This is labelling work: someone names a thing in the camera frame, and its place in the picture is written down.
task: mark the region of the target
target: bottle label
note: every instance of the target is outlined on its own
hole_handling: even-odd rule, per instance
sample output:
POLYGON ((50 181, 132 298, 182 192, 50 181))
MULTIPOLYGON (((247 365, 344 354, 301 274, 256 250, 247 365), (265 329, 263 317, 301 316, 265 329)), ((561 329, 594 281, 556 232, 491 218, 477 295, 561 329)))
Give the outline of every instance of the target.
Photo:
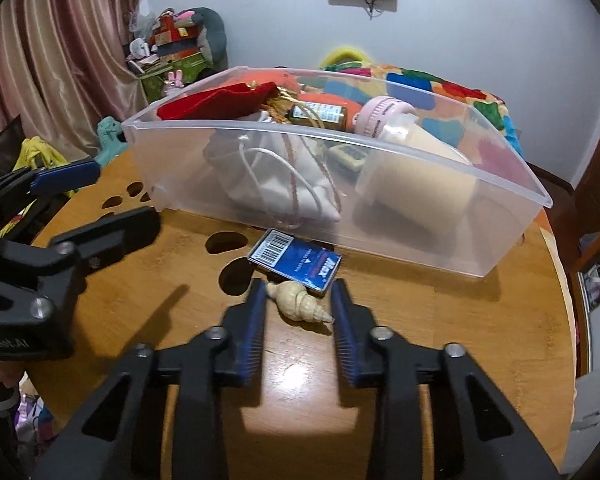
MULTIPOLYGON (((337 105, 326 105, 322 103, 302 103, 307 108, 311 108, 320 120, 326 123, 339 123, 342 118, 342 106, 337 105)), ((294 112, 292 117, 297 119, 308 119, 309 117, 305 114, 298 105, 294 107, 294 112)))

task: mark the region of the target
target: metal screw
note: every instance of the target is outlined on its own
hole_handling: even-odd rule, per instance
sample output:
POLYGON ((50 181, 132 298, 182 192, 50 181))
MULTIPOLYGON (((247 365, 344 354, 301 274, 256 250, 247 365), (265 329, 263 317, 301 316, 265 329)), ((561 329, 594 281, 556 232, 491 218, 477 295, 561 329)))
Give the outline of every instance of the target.
POLYGON ((54 304, 47 298, 36 298, 31 302, 29 309, 31 315, 36 319, 46 319, 51 316, 54 310, 54 304))
POLYGON ((89 267, 93 270, 98 270, 100 268, 100 259, 97 256, 93 258, 89 258, 89 267))
POLYGON ((138 357, 149 357, 151 355, 151 349, 146 343, 139 343, 136 345, 136 355, 138 357))
POLYGON ((466 349, 460 343, 449 343, 445 346, 445 352, 449 357, 462 357, 466 349))
POLYGON ((387 326, 376 326, 371 329, 371 337, 378 339, 378 341, 391 339, 393 336, 394 331, 387 326))
POLYGON ((71 254, 75 251, 75 244, 73 242, 60 242, 54 245, 54 250, 59 254, 71 254))
POLYGON ((205 335, 209 339, 213 339, 217 341, 219 339, 224 339, 226 337, 226 330, 221 326, 212 326, 211 328, 207 328, 205 335))

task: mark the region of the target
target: brown glass bottle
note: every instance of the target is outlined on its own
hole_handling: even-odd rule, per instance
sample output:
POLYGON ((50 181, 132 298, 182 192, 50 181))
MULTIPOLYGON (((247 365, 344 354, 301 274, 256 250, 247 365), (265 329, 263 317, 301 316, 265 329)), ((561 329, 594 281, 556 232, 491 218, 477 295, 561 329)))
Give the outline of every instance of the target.
MULTIPOLYGON (((302 104, 307 108, 311 108, 320 117, 320 120, 324 123, 324 127, 328 130, 346 131, 347 109, 345 107, 312 102, 303 102, 302 104)), ((299 126, 314 126, 311 124, 307 114, 298 105, 291 107, 291 110, 286 114, 286 118, 299 126)))

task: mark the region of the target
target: stuffed toy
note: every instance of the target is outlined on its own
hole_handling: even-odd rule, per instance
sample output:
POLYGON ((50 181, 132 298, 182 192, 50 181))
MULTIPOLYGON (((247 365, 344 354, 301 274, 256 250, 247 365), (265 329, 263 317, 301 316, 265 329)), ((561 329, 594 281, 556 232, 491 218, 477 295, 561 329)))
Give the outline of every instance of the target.
MULTIPOLYGON (((32 170, 38 168, 59 168, 60 166, 66 166, 69 162, 62 156, 62 153, 58 152, 51 144, 48 144, 40 137, 35 136, 30 139, 22 141, 22 147, 20 149, 20 156, 13 167, 13 171, 19 170, 20 168, 29 167, 32 170)), ((75 194, 75 191, 67 191, 65 195, 71 198, 75 194)), ((21 213, 14 216, 7 225, 5 225, 0 231, 0 238, 4 238, 9 231, 11 231, 23 216, 25 216, 31 207, 36 203, 33 200, 21 213)))
POLYGON ((174 16, 176 28, 194 25, 202 29, 198 36, 200 52, 209 63, 217 64, 226 53, 226 35, 220 14, 206 7, 195 7, 174 16))
POLYGON ((98 123, 98 138, 102 148, 95 156, 95 160, 101 168, 104 168, 128 147, 126 142, 121 142, 118 139, 121 133, 122 124, 113 117, 105 117, 98 123))

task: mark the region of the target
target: human hand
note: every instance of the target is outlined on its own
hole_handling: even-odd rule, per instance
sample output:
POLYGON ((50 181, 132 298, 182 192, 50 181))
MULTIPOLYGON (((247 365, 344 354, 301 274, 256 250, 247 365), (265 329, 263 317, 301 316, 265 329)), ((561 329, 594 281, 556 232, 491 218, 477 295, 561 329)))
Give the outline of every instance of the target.
POLYGON ((24 362, 0 361, 0 383, 5 387, 15 388, 23 376, 24 362))

